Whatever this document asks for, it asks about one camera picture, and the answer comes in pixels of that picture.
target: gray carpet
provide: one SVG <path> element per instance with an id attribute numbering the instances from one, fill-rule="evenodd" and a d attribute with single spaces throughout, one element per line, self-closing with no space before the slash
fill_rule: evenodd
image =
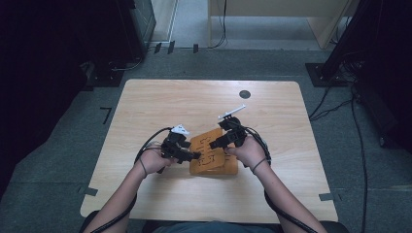
<path id="1" fill-rule="evenodd" d="M 0 232 L 76 232 L 84 218 L 80 207 L 122 87 L 129 79 L 295 81 L 308 113 L 323 88 L 312 86 L 305 62 L 324 62 L 328 51 L 191 50 L 153 54 L 125 72 L 120 87 L 81 92 L 51 137 L 17 166 L 0 206 Z M 322 109 L 351 98 L 349 87 L 332 88 Z M 412 232 L 412 154 L 381 149 L 379 135 L 362 105 L 355 105 L 365 145 L 369 177 L 366 232 Z M 361 231 L 363 177 L 360 140 L 350 105 L 312 123 L 339 221 Z M 140 232 L 144 220 L 132 220 Z"/>

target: white marker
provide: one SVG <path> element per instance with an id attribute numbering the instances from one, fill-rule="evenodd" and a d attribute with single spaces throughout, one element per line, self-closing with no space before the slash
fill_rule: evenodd
<path id="1" fill-rule="evenodd" d="M 224 113 L 223 116 L 218 116 L 218 119 L 223 119 L 223 118 L 225 118 L 225 117 L 227 117 L 227 116 L 229 116 L 229 115 L 235 114 L 235 113 L 243 110 L 244 108 L 246 108 L 246 105 L 243 104 L 242 106 L 240 106 L 239 108 L 237 108 L 237 109 L 235 109 L 235 110 L 233 110 L 233 111 Z"/>
<path id="2" fill-rule="evenodd" d="M 190 134 L 182 124 L 179 124 L 179 125 L 173 127 L 171 131 L 173 133 L 184 134 L 184 135 L 189 135 Z"/>

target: cable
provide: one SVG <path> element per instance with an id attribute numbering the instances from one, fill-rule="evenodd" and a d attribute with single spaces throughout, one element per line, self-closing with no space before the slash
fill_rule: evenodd
<path id="1" fill-rule="evenodd" d="M 224 8 L 223 8 L 223 23 L 221 21 L 221 17 L 219 17 L 219 22 L 221 23 L 221 26 L 223 28 L 223 34 L 221 37 L 221 40 L 213 47 L 208 47 L 208 49 L 215 49 L 223 44 L 224 41 L 227 41 L 226 38 L 226 24 L 225 24 L 225 19 L 226 19 L 226 8 L 227 8 L 227 0 L 224 0 Z"/>
<path id="2" fill-rule="evenodd" d="M 142 62 L 143 59 L 140 59 L 138 63 L 136 63 L 135 65 L 131 66 L 131 67 L 127 67 L 127 68 L 123 68 L 123 69 L 112 69 L 112 71 L 129 71 L 129 70 L 133 70 L 134 68 L 136 68 L 138 65 L 140 65 L 140 63 Z"/>
<path id="3" fill-rule="evenodd" d="M 293 216 L 290 216 L 289 214 L 287 214 L 286 212 L 282 211 L 281 209 L 279 209 L 279 207 L 277 207 L 272 200 L 270 200 L 269 195 L 267 194 L 266 190 L 264 190 L 264 199 L 266 200 L 266 203 L 269 205 L 269 207 L 279 216 L 282 216 L 284 219 L 292 222 L 293 224 L 295 224 L 296 226 L 298 226 L 299 228 L 301 228 L 302 230 L 308 232 L 308 233 L 316 233 L 316 231 L 314 229 L 312 229 L 310 226 L 306 225 L 305 223 L 301 222 L 299 219 L 296 219 Z"/>
<path id="4" fill-rule="evenodd" d="M 365 158 L 365 155 L 364 155 L 363 137 L 362 137 L 362 134 L 361 134 L 361 128 L 360 128 L 360 125 L 358 123 L 357 116 L 355 114 L 355 107 L 354 107 L 355 100 L 356 100 L 356 96 L 353 93 L 351 108 L 352 108 L 352 116 L 354 117 L 355 126 L 357 127 L 358 135 L 360 137 L 360 155 L 361 155 L 361 163 L 362 163 L 362 169 L 363 169 L 363 182 L 364 182 L 364 184 L 363 184 L 363 215 L 362 215 L 362 223 L 361 223 L 361 232 L 365 232 L 365 229 L 366 229 L 366 211 L 367 211 L 367 187 L 368 187 L 367 168 L 366 168 L 366 158 Z"/>
<path id="5" fill-rule="evenodd" d="M 317 115 L 309 118 L 309 120 L 310 120 L 310 121 L 318 120 L 319 118 L 325 117 L 325 116 L 328 115 L 330 112 L 337 111 L 340 107 L 345 106 L 345 105 L 347 105 L 347 104 L 350 104 L 351 102 L 352 102 L 352 99 L 347 100 L 347 101 L 344 101 L 344 102 L 342 102 L 341 104 L 339 104 L 338 106 L 336 106 L 336 107 L 334 107 L 334 108 L 332 108 L 332 109 L 324 110 L 324 111 L 318 113 Z"/>
<path id="6" fill-rule="evenodd" d="M 171 127 L 166 127 L 166 128 L 162 128 L 160 130 L 158 130 L 157 132 L 155 132 L 153 134 L 152 137 L 149 138 L 148 141 L 146 141 L 146 143 L 140 148 L 139 152 L 136 155 L 136 158 L 134 159 L 134 163 L 136 163 L 137 160 L 139 160 L 140 156 L 142 155 L 142 153 L 145 151 L 146 146 L 148 145 L 148 143 L 155 137 L 157 136 L 159 133 L 165 131 L 165 130 L 171 130 Z M 127 207 L 127 209 L 121 213 L 120 215 L 116 216 L 115 218 L 113 218 L 112 220 L 110 220 L 109 222 L 107 222 L 106 224 L 96 228 L 95 230 L 91 231 L 92 233 L 99 233 L 99 232 L 103 232 L 104 230 L 108 229 L 109 227 L 115 225 L 116 223 L 118 223 L 120 220 L 122 220 L 125 216 L 127 216 L 127 214 L 130 213 L 131 209 L 133 209 L 134 204 L 136 204 L 136 199 L 137 199 L 137 194 L 134 196 L 133 200 L 131 201 L 131 203 L 129 204 L 129 206 Z"/>
<path id="7" fill-rule="evenodd" d="M 236 126 L 240 127 L 242 130 L 245 130 L 246 132 L 248 132 L 249 134 L 251 134 L 256 140 L 257 142 L 260 144 L 260 146 L 263 148 L 265 156 L 266 156 L 266 160 L 269 163 L 269 165 L 271 164 L 271 157 L 270 157 L 270 152 L 269 149 L 267 147 L 267 144 L 261 139 L 260 135 L 256 132 L 255 129 L 251 128 L 251 127 L 245 127 L 237 122 L 231 121 L 230 123 L 235 124 Z M 301 222 L 299 219 L 295 218 L 294 216 L 290 216 L 289 214 L 287 214 L 286 212 L 284 212 L 283 210 L 281 210 L 279 207 L 277 207 L 269 198 L 269 196 L 266 193 L 266 190 L 264 191 L 264 197 L 266 199 L 267 204 L 269 205 L 269 207 L 276 212 L 278 215 L 284 217 L 285 219 L 287 219 L 288 221 L 290 221 L 291 223 L 295 224 L 296 226 L 300 227 L 301 229 L 303 229 L 306 232 L 309 233 L 316 233 L 315 230 L 313 230 L 311 227 L 309 227 L 308 225 L 306 225 L 305 223 Z"/>
<path id="8" fill-rule="evenodd" d="M 169 49 L 169 47 L 160 47 L 161 49 Z M 149 47 L 148 51 L 155 49 L 155 47 Z M 175 47 L 175 50 L 193 50 L 193 47 Z"/>
<path id="9" fill-rule="evenodd" d="M 319 108 L 321 108 L 321 106 L 324 104 L 325 99 L 326 99 L 326 96 L 327 96 L 327 93 L 329 92 L 330 88 L 331 88 L 331 85 L 329 85 L 329 86 L 325 89 L 325 93 L 324 93 L 324 96 L 322 96 L 321 102 L 318 104 L 318 106 L 317 106 L 316 109 L 312 112 L 312 114 L 309 115 L 309 118 L 312 118 L 312 116 L 313 116 L 313 115 L 319 110 Z"/>
<path id="10" fill-rule="evenodd" d="M 361 58 L 351 57 L 351 56 L 354 56 L 354 55 L 357 55 L 357 54 L 360 54 L 362 52 L 366 52 L 366 51 L 370 50 L 373 47 L 373 45 L 378 41 L 383 7 L 384 7 L 384 0 L 381 0 L 379 16 L 377 18 L 378 22 L 377 22 L 377 26 L 376 26 L 375 37 L 374 37 L 373 41 L 369 44 L 369 46 L 366 49 L 350 51 L 350 52 L 347 52 L 347 53 L 342 55 L 343 66 L 344 66 L 345 69 L 347 69 L 348 72 L 351 72 L 351 73 L 356 75 L 358 73 L 358 70 L 362 66 L 362 61 L 360 61 Z"/>
<path id="11" fill-rule="evenodd" d="M 107 230 L 108 228 L 110 228 L 111 226 L 118 223 L 120 220 L 122 220 L 125 216 L 127 216 L 127 214 L 130 213 L 131 209 L 133 209 L 134 204 L 136 204 L 136 199 L 137 199 L 137 194 L 134 195 L 134 198 L 131 201 L 130 205 L 127 207 L 127 209 L 123 213 L 121 213 L 117 217 L 113 218 L 112 220 L 110 220 L 106 224 L 104 224 L 104 225 L 98 227 L 97 229 L 91 231 L 91 233 L 103 232 L 103 231 Z"/>
<path id="12" fill-rule="evenodd" d="M 339 76 L 339 78 L 343 81 L 345 81 L 346 83 L 350 83 L 350 84 L 354 84 L 355 80 L 357 79 L 356 75 L 348 72 L 346 69 L 343 69 L 343 65 L 341 67 L 339 67 L 339 73 L 341 74 L 341 76 Z M 345 77 L 348 76 L 350 78 L 353 78 L 352 80 L 347 80 L 345 79 Z"/>

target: hand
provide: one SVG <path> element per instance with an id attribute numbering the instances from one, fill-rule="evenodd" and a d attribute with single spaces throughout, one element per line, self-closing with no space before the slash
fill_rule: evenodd
<path id="1" fill-rule="evenodd" d="M 264 150 L 252 136 L 245 138 L 245 142 L 240 148 L 226 148 L 224 152 L 237 156 L 244 165 L 251 169 L 255 167 L 265 157 Z"/>
<path id="2" fill-rule="evenodd" d="M 161 157 L 159 147 L 151 147 L 146 149 L 139 159 L 142 160 L 143 164 L 145 165 L 145 169 L 148 175 L 157 172 L 163 167 L 169 167 L 173 163 L 177 162 L 175 158 Z M 142 164 L 140 163 L 140 161 L 137 161 L 135 167 L 136 165 L 141 166 Z"/>

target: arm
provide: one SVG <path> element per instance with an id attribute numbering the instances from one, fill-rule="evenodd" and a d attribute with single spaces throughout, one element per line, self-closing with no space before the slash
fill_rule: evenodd
<path id="1" fill-rule="evenodd" d="M 264 158 L 264 151 L 253 137 L 247 137 L 242 147 L 227 148 L 226 153 L 234 154 L 246 166 L 253 169 Z M 294 216 L 317 232 L 326 232 L 319 221 L 288 190 L 267 162 L 260 163 L 255 169 L 270 200 L 290 216 Z M 304 232 L 292 222 L 278 215 L 285 232 Z"/>
<path id="2" fill-rule="evenodd" d="M 170 166 L 175 161 L 173 159 L 162 158 L 158 149 L 146 150 L 140 157 L 147 174 L 155 173 L 162 167 Z M 133 168 L 128 172 L 123 182 L 103 206 L 93 221 L 88 225 L 84 232 L 91 232 L 96 228 L 106 224 L 108 221 L 120 215 L 130 205 L 142 180 L 146 177 L 145 169 L 140 161 L 137 161 Z M 118 223 L 107 229 L 105 232 L 125 232 L 128 223 L 128 215 Z"/>

